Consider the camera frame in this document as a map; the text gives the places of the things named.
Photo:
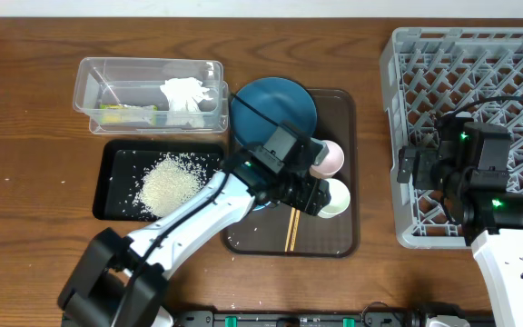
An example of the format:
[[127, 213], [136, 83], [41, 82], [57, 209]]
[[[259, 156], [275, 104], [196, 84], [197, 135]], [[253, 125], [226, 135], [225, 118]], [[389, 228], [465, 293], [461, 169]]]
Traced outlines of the light blue bowl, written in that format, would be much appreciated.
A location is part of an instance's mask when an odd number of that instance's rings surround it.
[[263, 209], [269, 207], [271, 204], [272, 204], [272, 202], [267, 202], [267, 203], [264, 203], [264, 204], [257, 204], [255, 207], [252, 208], [252, 210], [254, 212], [260, 211], [260, 210], [263, 210]]

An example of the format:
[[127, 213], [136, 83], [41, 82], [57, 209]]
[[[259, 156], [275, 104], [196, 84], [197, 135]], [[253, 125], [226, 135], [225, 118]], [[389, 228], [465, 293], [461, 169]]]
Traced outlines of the pink cup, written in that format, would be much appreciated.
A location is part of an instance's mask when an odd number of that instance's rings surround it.
[[324, 140], [328, 153], [319, 165], [313, 165], [310, 174], [316, 178], [331, 178], [344, 164], [344, 152], [342, 148], [330, 140]]

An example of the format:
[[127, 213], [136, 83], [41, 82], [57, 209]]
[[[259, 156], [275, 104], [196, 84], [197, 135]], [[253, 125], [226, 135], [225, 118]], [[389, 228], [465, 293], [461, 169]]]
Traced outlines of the white green cup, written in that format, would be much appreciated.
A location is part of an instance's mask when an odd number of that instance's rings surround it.
[[318, 213], [323, 219], [330, 219], [343, 213], [350, 205], [350, 191], [340, 180], [334, 178], [326, 179], [329, 184], [330, 202]]

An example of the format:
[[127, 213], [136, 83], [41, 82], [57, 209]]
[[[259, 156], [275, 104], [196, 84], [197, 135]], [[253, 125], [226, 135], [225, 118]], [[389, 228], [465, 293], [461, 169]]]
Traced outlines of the dark blue plate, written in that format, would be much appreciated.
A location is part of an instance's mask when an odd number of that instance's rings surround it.
[[301, 85], [282, 77], [254, 80], [232, 97], [230, 124], [239, 145], [265, 143], [276, 130], [263, 114], [276, 124], [291, 122], [312, 136], [317, 126], [317, 108], [310, 93]]

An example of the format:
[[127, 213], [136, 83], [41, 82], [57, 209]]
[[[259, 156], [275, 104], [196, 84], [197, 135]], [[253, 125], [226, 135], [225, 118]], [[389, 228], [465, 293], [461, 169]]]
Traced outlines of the white rice pile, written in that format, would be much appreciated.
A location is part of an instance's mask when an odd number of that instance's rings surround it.
[[215, 173], [220, 156], [199, 153], [160, 153], [143, 169], [132, 200], [144, 219], [163, 218], [193, 198]]

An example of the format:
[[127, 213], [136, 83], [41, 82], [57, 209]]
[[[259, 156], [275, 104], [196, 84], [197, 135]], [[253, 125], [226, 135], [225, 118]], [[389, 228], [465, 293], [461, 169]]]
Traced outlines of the white napkin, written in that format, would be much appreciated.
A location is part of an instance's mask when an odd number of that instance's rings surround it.
[[211, 101], [212, 97], [202, 81], [194, 77], [172, 78], [162, 84], [160, 90], [168, 102], [167, 125], [198, 129], [205, 126], [199, 104]]

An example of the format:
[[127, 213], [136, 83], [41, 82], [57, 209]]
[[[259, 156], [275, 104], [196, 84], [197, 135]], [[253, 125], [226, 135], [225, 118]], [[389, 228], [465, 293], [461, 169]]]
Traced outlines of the yellow green snack wrapper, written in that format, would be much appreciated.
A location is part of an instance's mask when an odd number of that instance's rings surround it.
[[154, 124], [156, 105], [135, 106], [129, 104], [101, 104], [101, 124]]

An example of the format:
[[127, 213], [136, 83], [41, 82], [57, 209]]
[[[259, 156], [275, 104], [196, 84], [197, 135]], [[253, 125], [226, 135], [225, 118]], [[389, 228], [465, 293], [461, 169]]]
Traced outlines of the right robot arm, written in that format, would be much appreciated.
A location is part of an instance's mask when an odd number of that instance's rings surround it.
[[439, 191], [461, 226], [488, 289], [495, 323], [523, 326], [523, 195], [508, 191], [507, 128], [455, 117], [438, 127], [436, 149], [404, 146], [398, 183]]

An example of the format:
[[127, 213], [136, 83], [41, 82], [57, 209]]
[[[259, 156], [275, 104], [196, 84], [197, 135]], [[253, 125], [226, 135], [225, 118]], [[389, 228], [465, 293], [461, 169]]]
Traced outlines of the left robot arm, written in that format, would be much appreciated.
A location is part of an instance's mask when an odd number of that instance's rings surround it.
[[249, 144], [228, 157], [189, 201], [122, 237], [111, 228], [89, 242], [57, 303], [79, 326], [172, 326], [163, 298], [175, 271], [215, 234], [257, 205], [283, 203], [317, 215], [329, 185], [310, 175], [328, 149], [308, 144]]

